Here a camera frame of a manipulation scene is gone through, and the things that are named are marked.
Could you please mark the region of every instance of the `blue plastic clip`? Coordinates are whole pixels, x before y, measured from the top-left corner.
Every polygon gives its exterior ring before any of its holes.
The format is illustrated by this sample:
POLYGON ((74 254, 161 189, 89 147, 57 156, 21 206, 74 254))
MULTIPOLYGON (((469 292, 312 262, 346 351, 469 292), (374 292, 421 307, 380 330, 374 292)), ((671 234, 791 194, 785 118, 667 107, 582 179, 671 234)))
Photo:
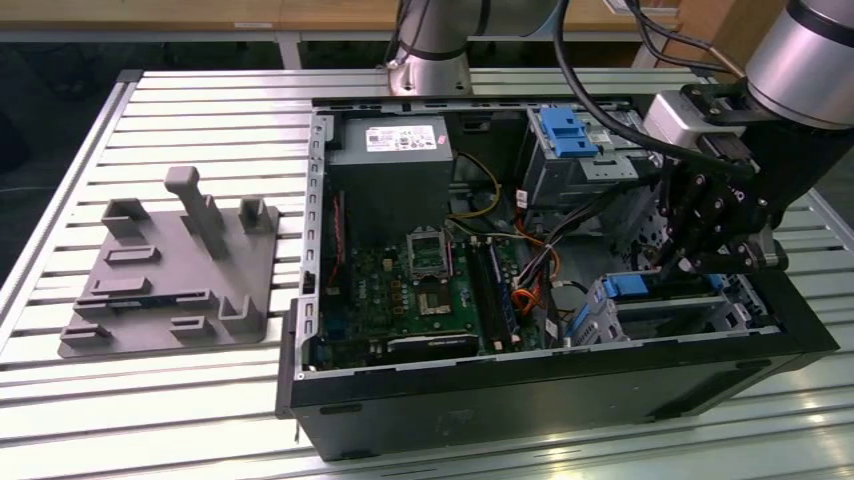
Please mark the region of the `blue plastic clip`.
POLYGON ((586 138, 584 124, 570 108, 542 108, 538 114, 557 157, 594 157, 599 154, 599 147, 586 138))

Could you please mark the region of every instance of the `green circuit board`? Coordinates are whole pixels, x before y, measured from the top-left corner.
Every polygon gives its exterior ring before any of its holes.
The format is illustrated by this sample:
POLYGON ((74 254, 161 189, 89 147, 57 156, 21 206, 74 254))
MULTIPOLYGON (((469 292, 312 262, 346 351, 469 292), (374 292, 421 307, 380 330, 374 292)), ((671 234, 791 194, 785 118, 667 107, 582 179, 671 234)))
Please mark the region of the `green circuit board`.
MULTIPOLYGON (((514 246, 509 241, 498 242, 496 252, 502 280, 509 284, 518 271, 514 246)), ((322 320, 325 344, 320 357, 326 367, 364 366, 364 352, 370 344, 418 335, 473 334, 478 354, 494 353, 481 336, 462 243, 449 245, 448 257, 446 278, 413 279, 405 243, 349 252, 348 291, 336 292, 332 297, 326 294, 326 304, 338 297, 337 307, 326 310, 322 320)), ((413 259, 416 267, 432 262, 429 258, 413 259)), ((533 328, 521 328, 517 334, 521 342, 513 347, 516 351, 537 347, 533 328)))
POLYGON ((456 249, 457 246, 450 249, 452 275, 442 281, 413 281, 409 278, 405 245, 364 250, 350 257, 353 328, 358 330, 352 333, 356 336, 438 332, 478 334, 477 307, 468 285, 465 258, 453 255, 456 249), (444 306, 449 307, 446 313, 442 313, 444 306))

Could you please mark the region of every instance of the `wire bundle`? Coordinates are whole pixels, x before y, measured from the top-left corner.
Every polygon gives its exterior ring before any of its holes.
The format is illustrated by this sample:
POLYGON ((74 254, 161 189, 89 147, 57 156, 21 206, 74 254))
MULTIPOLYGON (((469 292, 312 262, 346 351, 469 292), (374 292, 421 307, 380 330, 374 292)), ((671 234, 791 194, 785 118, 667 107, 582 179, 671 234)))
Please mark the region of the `wire bundle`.
POLYGON ((562 220, 545 237, 545 240, 541 242, 544 248, 540 250, 540 253, 530 259, 530 261, 521 269, 521 272, 518 273, 518 288, 526 288, 530 285, 534 285, 536 278, 538 277, 538 274, 541 273, 545 266, 544 262, 548 253, 554 251, 554 246, 557 245, 560 240, 562 240, 565 235, 572 233, 581 225, 581 223, 599 215, 608 207, 611 202, 613 202, 613 200, 616 200, 616 198, 623 193, 633 188, 653 185, 655 183, 657 183, 657 180, 659 175, 649 175, 635 180, 633 182, 615 184, 600 195, 578 205, 565 215, 565 217, 562 217, 562 220))

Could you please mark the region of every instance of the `cable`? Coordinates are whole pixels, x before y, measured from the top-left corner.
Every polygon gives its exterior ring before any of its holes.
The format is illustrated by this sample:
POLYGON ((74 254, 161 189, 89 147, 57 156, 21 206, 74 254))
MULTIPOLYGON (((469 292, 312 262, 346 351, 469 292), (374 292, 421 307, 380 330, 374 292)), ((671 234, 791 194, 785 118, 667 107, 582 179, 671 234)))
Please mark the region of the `cable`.
POLYGON ((489 169, 485 168, 485 165, 480 162, 480 160, 477 160, 473 155, 465 153, 465 152, 457 152, 457 155, 465 157, 468 160, 470 160, 470 162, 477 166, 477 168, 486 174, 486 176, 489 177, 489 180, 492 181, 492 187, 494 188, 494 198, 492 198, 492 203, 489 204, 488 207, 485 207, 481 210, 477 210, 476 212, 468 212, 468 213, 452 213, 448 215, 448 218, 474 218, 478 217, 480 215, 485 215, 486 213, 489 213, 494 207, 497 206, 497 203, 500 201, 500 197, 501 197, 501 185, 500 183, 497 183, 497 178, 494 178, 494 175, 492 174, 492 172, 489 172, 489 169))
MULTIPOLYGON (((560 16, 557 18, 565 17, 568 4, 569 0, 560 0, 560 4, 557 7, 560 16)), ((572 66, 566 61, 565 45, 562 43, 561 21, 554 22, 552 43, 554 47, 554 56, 557 57, 557 65, 560 66, 560 71, 562 72, 565 81, 569 84, 569 88, 574 93, 574 97, 577 98, 578 103, 586 109, 586 112, 608 130, 611 130, 617 136, 623 137, 629 142, 636 143, 647 150, 652 150, 669 157, 692 163, 697 168, 703 169, 708 173, 727 174, 741 179, 749 178, 749 176, 752 176, 753 170, 749 165, 728 164, 717 160, 715 157, 709 157, 693 150, 688 150, 687 148, 681 148, 676 145, 661 142, 660 140, 640 133, 637 130, 627 127, 619 121, 616 121, 613 117, 611 117, 611 115, 608 115, 608 113, 601 110, 601 107, 599 107, 599 104, 594 102, 594 100, 592 100, 589 92, 586 92, 586 89, 581 85, 577 75, 574 74, 574 70, 572 69, 572 66)))
POLYGON ((502 238, 514 238, 514 239, 520 239, 524 240, 525 237, 522 237, 521 235, 513 235, 512 233, 501 233, 501 232, 477 232, 472 229, 469 229, 468 227, 465 227, 462 225, 462 223, 456 220, 454 218, 448 218, 450 224, 458 228, 462 232, 465 232, 468 235, 472 235, 474 237, 502 237, 502 238))
POLYGON ((637 32, 640 33, 640 40, 643 41, 643 46, 645 47, 649 54, 652 54, 652 56, 657 58, 660 61, 672 63, 673 65, 680 65, 688 68, 701 68, 703 70, 709 70, 712 72, 729 73, 725 67, 717 64, 708 63, 708 62, 699 62, 693 60, 685 60, 684 58, 671 57, 669 55, 663 53, 660 50, 657 50, 657 48, 655 48, 655 44, 652 43, 652 39, 649 38, 649 32, 647 31, 648 27, 643 24, 643 22, 640 21, 640 18, 635 17, 635 21, 637 23, 637 32))
MULTIPOLYGON (((518 232, 518 234, 537 247, 541 247, 542 245, 545 245, 540 240, 537 240, 536 238, 533 238, 532 236, 529 236, 526 234, 526 232, 524 231, 524 227, 521 226, 521 217, 516 216, 516 223, 513 224, 513 228, 516 229, 516 232, 518 232)), ((552 279, 557 278, 557 274, 560 273, 560 256, 557 255, 557 252, 554 251, 553 248, 548 249, 550 251, 550 257, 554 261, 554 271, 550 274, 552 275, 552 279)))
MULTIPOLYGON (((478 209, 477 209, 477 205, 474 204, 474 196, 473 196, 473 194, 468 194, 466 195, 465 202, 468 203, 468 211, 469 212, 476 212, 478 209)), ((497 225, 494 225, 492 223, 492 220, 489 220, 489 218, 486 216, 481 216, 480 218, 477 218, 477 220, 480 220, 480 222, 482 222, 482 225, 485 225, 486 230, 489 230, 490 232, 500 231, 500 228, 497 227, 497 225)))
POLYGON ((417 37, 421 34, 421 27, 424 26, 424 17, 426 16, 426 9, 428 8, 429 8, 429 0, 425 0, 424 1, 424 9, 421 10, 421 18, 418 18, 417 27, 414 28, 414 36, 412 37, 412 45, 409 45, 409 48, 405 49, 405 53, 402 54, 402 58, 397 61, 397 64, 400 64, 400 65, 402 65, 404 62, 405 62, 405 59, 409 58, 409 50, 412 48, 414 48, 414 44, 417 43, 417 37))
POLYGON ((326 287, 332 286, 334 282, 334 276, 337 275, 337 267, 341 264, 341 228, 340 228, 340 208, 337 204, 337 197, 332 199, 333 209, 333 221, 334 221, 334 267, 332 267, 332 274, 329 275, 329 281, 326 287))
POLYGON ((390 32, 390 39, 388 40, 388 45, 385 46, 385 54, 382 55, 382 64, 380 65, 382 68, 388 64, 388 62, 393 58, 393 54, 396 53, 396 49, 400 43, 400 23, 402 22, 402 17, 409 11, 409 3, 410 0, 398 0, 397 1, 397 12, 394 13, 394 30, 390 32))
POLYGON ((586 220, 593 218, 599 213, 604 211, 611 202, 628 190, 632 188, 637 188, 641 186, 652 185, 657 182, 660 176, 657 174, 648 175, 645 177, 639 178, 632 182, 621 182, 612 185, 604 192, 601 192, 596 197, 589 199, 581 205, 574 207, 574 209, 565 215, 554 229, 545 237, 545 241, 542 242, 546 248, 542 248, 540 253, 530 259, 526 263, 521 272, 518 273, 517 286, 524 288, 526 285, 533 282, 536 279, 538 272, 542 269, 542 262, 545 259, 545 251, 553 251, 554 245, 560 242, 564 235, 572 232, 586 220))
POLYGON ((645 16, 645 13, 643 13, 643 10, 640 9, 637 0, 625 0, 625 6, 628 7, 628 10, 631 11, 631 14, 635 16, 635 18, 648 28, 651 28, 655 33, 663 35, 672 41, 684 43, 685 45, 699 48, 700 50, 708 51, 711 49, 711 43, 708 43, 707 41, 700 40, 699 38, 688 37, 687 35, 681 35, 680 33, 668 30, 665 27, 661 27, 649 17, 645 16))

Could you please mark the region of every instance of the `black cable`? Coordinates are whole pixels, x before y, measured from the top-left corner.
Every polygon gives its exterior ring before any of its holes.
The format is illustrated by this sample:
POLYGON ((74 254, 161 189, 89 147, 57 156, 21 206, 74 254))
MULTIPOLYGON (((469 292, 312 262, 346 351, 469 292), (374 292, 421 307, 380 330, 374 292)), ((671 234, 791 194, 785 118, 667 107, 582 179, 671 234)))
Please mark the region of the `black cable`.
POLYGON ((700 40, 699 38, 688 37, 687 35, 681 35, 680 33, 668 30, 665 27, 661 27, 657 23, 655 23, 655 21, 645 16, 645 13, 643 13, 637 0, 625 0, 625 6, 628 7, 628 10, 631 11, 635 18, 648 28, 651 28, 655 33, 663 35, 672 41, 684 43, 685 45, 699 48, 700 50, 708 51, 711 49, 711 43, 708 43, 707 41, 700 40))
POLYGON ((390 61, 390 59, 393 58, 393 54, 397 51, 397 46, 400 43, 400 24, 402 23, 402 17, 405 13, 409 11, 409 3, 410 0, 398 0, 397 2, 397 12, 394 13, 394 31, 390 33, 390 39, 388 40, 388 45, 385 46, 382 65, 385 65, 390 61))
POLYGON ((640 21, 640 18, 635 16, 635 21, 637 23, 637 31, 640 33, 640 40, 643 41, 643 46, 647 51, 652 54, 655 58, 660 61, 672 63, 673 65, 680 65, 688 68, 701 68, 703 70, 708 70, 719 73, 731 73, 725 67, 708 62, 699 62, 695 60, 687 60, 684 58, 671 57, 665 53, 663 53, 657 48, 655 48, 655 44, 652 43, 652 39, 649 38, 649 32, 647 31, 647 26, 640 21))
POLYGON ((578 205, 562 218, 557 226, 553 228, 548 236, 545 237, 545 246, 540 252, 540 254, 533 257, 533 259, 528 262, 525 267, 521 270, 521 274, 518 277, 518 286, 525 287, 529 282, 536 278, 536 276, 541 273, 542 264, 545 263, 545 258, 548 257, 546 252, 549 248, 560 242, 564 235, 570 233, 577 229, 577 227, 596 215, 599 215, 604 209, 608 207, 611 202, 616 200, 616 198, 629 191, 633 188, 653 185, 657 183, 660 179, 660 175, 652 174, 645 177, 639 178, 632 182, 620 182, 612 185, 604 192, 601 192, 596 197, 589 199, 585 203, 578 205))
MULTIPOLYGON (((557 7, 557 12, 560 15, 557 19, 562 19, 565 17, 568 4, 569 0, 560 0, 560 4, 557 7)), ((611 130, 617 136, 623 137, 629 142, 636 143, 644 149, 668 155, 672 158, 683 160, 684 162, 692 163, 699 169, 708 173, 727 174, 737 178, 749 178, 752 176, 755 172, 749 165, 725 163, 717 160, 715 157, 703 155, 693 150, 688 150, 687 148, 681 148, 676 145, 661 142, 660 140, 640 133, 637 130, 627 127, 619 121, 616 121, 613 117, 611 117, 611 115, 608 115, 608 113, 601 110, 601 107, 599 107, 599 104, 590 98, 589 92, 586 92, 586 89, 581 85, 581 82, 577 79, 577 75, 574 74, 574 70, 572 69, 572 66, 566 61, 565 45, 562 44, 562 22, 560 20, 554 22, 552 42, 554 47, 554 56, 557 57, 557 65, 560 66, 560 71, 562 72, 565 81, 569 84, 569 88, 574 93, 574 97, 577 98, 578 103, 586 109, 586 112, 589 112, 593 118, 608 130, 611 130)))
POLYGON ((414 44, 417 43, 417 37, 421 34, 421 27, 424 26, 424 17, 426 16, 426 9, 428 8, 429 8, 429 0, 425 0, 424 1, 424 9, 421 10, 421 18, 417 19, 417 27, 414 28, 414 36, 412 37, 412 45, 409 45, 409 48, 406 48, 405 53, 402 54, 402 58, 397 62, 400 65, 402 65, 402 63, 405 62, 405 59, 409 58, 409 50, 414 48, 414 44))
POLYGON ((581 292, 584 295, 586 295, 589 293, 589 290, 586 290, 586 287, 582 286, 580 283, 577 283, 574 280, 569 280, 568 282, 562 282, 562 286, 564 287, 574 287, 574 289, 581 292))

